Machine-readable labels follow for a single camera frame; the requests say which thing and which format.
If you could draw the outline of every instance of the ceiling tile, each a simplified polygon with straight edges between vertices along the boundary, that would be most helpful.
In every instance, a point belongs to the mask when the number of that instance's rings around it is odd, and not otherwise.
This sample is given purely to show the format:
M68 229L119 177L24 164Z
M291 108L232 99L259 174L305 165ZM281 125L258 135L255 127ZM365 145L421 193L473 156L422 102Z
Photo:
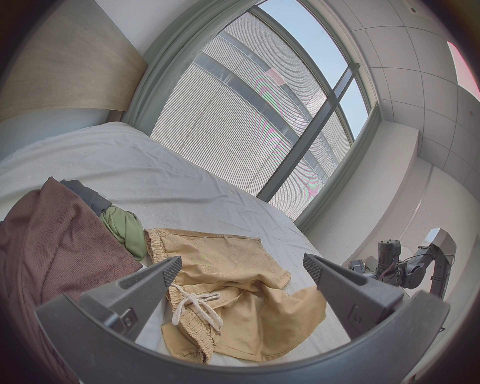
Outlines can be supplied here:
M455 122L438 113L425 110L425 124L423 136L443 145L445 148L452 146L455 133Z
M424 29L447 38L448 33L434 19L427 19L426 17L412 14L403 0L389 1L397 11L398 16L400 16L400 19L405 26Z
M473 165L473 169L480 173L480 153L477 156L477 161Z
M444 167L446 173L452 176L460 184L463 184L470 174L471 169L472 166L469 163L450 151Z
M450 150L473 166L480 151L480 140L457 124Z
M457 85L428 73L421 74L425 108L456 121Z
M394 121L392 102L390 100L380 99L380 109L384 120Z
M369 67L381 67L377 52L364 29L352 32Z
M388 1L344 0L363 28L379 25L403 25L394 7Z
M445 162L447 161L449 150L445 147L442 147L440 144L423 137L421 143L420 157L432 163L436 167L443 169Z
M376 27L366 30L382 67L419 70L412 42L404 27Z
M456 83L455 65L447 41L421 29L407 28L422 72Z
M423 107L423 87L420 72L384 68L384 73L392 100Z
M395 122L417 128L423 135L423 115L425 110L415 105L392 101Z
M480 139L480 102L460 86L458 87L457 123Z
M480 174L472 169L463 185L480 202Z
M373 81L375 82L379 98L390 100L390 91L388 90L383 68L370 68L370 70L372 71Z
M419 135L418 138L418 147L417 147L417 156L420 156L420 151L421 151L421 144L423 142L423 136Z
M342 19L350 31L363 28L357 17L343 0L324 0L324 2Z

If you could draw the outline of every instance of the blue sky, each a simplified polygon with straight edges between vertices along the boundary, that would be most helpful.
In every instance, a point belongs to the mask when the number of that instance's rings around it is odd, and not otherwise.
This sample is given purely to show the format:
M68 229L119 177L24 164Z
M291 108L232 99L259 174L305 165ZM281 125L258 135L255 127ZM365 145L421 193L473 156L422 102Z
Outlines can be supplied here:
M303 46L331 87L347 67L347 63L328 33L296 0L268 0L259 5L277 20ZM340 105L356 138L367 119L367 111L355 81L343 96Z

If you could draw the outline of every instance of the bed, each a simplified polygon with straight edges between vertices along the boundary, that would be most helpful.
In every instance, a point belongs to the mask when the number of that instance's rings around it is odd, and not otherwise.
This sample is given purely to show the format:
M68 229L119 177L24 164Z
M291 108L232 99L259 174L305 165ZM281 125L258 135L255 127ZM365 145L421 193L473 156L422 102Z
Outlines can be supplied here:
M140 218L144 228L181 228L259 237L282 268L291 272L285 290L313 285L302 267L305 252L319 254L280 210L244 192L150 139L128 124L113 122L45 139L0 162L0 220L27 192L48 177L79 179ZM151 261L143 261L145 266ZM166 300L136 340L169 354L160 326L171 320ZM287 355L265 364L300 360L350 341L327 305L326 319ZM258 363L215 354L210 364Z

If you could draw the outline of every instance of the pile of clothes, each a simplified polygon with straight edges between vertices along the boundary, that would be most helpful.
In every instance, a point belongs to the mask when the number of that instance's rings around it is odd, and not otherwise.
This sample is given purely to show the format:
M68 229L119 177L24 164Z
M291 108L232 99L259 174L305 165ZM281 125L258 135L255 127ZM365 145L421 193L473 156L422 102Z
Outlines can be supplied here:
M173 312L162 326L172 356L208 363L214 352L269 361L303 342L325 318L316 286L292 295L291 274L260 239L181 229L143 230L124 211L78 180L49 178L27 193L0 225L0 300L32 351L63 382L78 379L42 333L35 308L181 256L168 289Z

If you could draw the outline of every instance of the textured grip pad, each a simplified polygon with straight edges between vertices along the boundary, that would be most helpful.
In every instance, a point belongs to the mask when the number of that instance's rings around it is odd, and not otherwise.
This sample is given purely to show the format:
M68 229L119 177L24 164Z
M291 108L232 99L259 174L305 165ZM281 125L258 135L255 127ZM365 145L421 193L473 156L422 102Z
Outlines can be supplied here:
M303 267L307 270L308 274L312 277L316 285L320 281L320 274L322 273L322 267L320 267L314 259L313 255L308 253L303 256Z
M163 271L163 278L165 279L165 286L167 288L170 287L173 279L177 277L181 267L181 257L179 257L165 271Z

